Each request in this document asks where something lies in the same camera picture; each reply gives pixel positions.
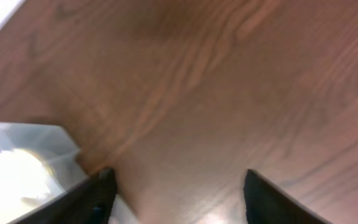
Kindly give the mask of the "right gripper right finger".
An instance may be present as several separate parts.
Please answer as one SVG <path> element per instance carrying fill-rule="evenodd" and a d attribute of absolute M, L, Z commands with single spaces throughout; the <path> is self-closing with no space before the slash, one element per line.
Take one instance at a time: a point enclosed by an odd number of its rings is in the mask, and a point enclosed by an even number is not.
<path fill-rule="evenodd" d="M 256 170 L 247 170 L 243 191 L 248 224 L 324 224 L 328 222 L 280 190 Z"/>

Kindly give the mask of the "white small bowl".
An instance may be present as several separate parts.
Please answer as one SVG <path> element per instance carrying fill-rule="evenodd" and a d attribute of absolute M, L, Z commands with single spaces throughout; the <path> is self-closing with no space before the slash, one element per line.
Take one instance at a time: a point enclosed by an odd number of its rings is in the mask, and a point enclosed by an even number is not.
<path fill-rule="evenodd" d="M 0 223 L 10 223 L 62 193 L 48 167 L 31 153 L 0 152 Z"/>

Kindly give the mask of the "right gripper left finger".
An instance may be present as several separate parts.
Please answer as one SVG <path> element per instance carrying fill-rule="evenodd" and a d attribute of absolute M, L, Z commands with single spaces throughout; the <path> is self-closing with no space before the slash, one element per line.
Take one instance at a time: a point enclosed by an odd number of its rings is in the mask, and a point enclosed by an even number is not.
<path fill-rule="evenodd" d="M 16 221 L 18 224 L 108 224 L 117 194 L 114 169 L 106 167 L 64 196 Z"/>

